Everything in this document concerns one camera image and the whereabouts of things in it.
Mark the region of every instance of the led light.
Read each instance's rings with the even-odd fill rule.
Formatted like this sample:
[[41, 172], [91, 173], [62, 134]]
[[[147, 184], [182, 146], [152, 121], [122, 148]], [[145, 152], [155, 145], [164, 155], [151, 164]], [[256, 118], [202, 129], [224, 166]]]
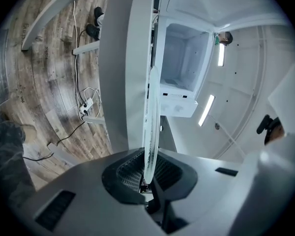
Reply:
[[220, 44], [220, 53], [218, 55], [218, 66], [224, 65], [225, 46]]
[[208, 101], [207, 101], [207, 104], [206, 104], [206, 108], [205, 110], [203, 111], [203, 114], [200, 118], [200, 121], [199, 121], [199, 125], [202, 126], [203, 122], [205, 121], [207, 115], [208, 115], [208, 112], [210, 111], [210, 108], [213, 104], [213, 101], [215, 99], [215, 96], [213, 96], [212, 94], [210, 95], [210, 97], [208, 98]]

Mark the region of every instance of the power strip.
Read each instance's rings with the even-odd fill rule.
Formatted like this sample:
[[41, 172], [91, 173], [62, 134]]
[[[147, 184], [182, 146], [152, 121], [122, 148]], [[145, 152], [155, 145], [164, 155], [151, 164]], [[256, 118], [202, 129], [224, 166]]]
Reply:
[[85, 115], [86, 112], [90, 109], [90, 107], [94, 104], [92, 98], [88, 98], [88, 100], [83, 104], [79, 109], [82, 115]]

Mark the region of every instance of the camouflage clothing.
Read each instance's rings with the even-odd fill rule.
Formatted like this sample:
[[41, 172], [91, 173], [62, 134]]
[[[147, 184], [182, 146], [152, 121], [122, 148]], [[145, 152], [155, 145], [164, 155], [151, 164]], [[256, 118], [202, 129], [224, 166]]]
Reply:
[[0, 113], [0, 191], [10, 207], [20, 207], [35, 193], [23, 160], [25, 133]]

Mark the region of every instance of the wooden floor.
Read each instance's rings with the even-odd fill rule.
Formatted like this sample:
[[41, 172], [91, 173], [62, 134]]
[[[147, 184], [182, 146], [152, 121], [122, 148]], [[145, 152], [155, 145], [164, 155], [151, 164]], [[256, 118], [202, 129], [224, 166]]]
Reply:
[[[78, 35], [88, 23], [94, 23], [94, 8], [101, 6], [105, 11], [107, 1], [76, 0]], [[17, 123], [36, 127], [35, 143], [24, 145], [25, 156], [34, 159], [49, 155], [48, 143], [67, 137], [82, 123], [74, 91], [73, 3], [49, 22], [29, 51], [21, 51], [29, 26], [48, 2], [21, 0], [0, 29], [0, 111]], [[93, 41], [84, 32], [80, 45]], [[78, 62], [80, 89], [99, 88], [97, 52], [79, 55]], [[90, 115], [95, 116], [97, 111], [95, 104]], [[112, 153], [105, 128], [88, 123], [59, 146], [82, 162]], [[55, 157], [40, 162], [25, 161], [37, 189], [70, 168]]]

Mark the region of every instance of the shoe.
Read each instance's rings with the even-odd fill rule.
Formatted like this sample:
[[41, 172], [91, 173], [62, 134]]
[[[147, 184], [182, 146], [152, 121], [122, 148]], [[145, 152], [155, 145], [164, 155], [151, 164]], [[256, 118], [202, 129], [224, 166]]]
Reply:
[[99, 35], [99, 28], [95, 27], [94, 25], [91, 25], [91, 24], [88, 24], [87, 25], [87, 34], [90, 36], [90, 37], [93, 37], [95, 38], [95, 40], [99, 40], [98, 39], [98, 35]]
[[97, 19], [103, 15], [103, 11], [102, 11], [102, 8], [101, 7], [96, 7], [94, 9], [94, 17], [95, 17], [95, 20], [94, 20], [94, 24], [95, 26], [99, 27], [98, 23], [97, 23]]
[[21, 128], [25, 133], [25, 144], [32, 143], [37, 137], [37, 131], [34, 126], [31, 125], [22, 125]]

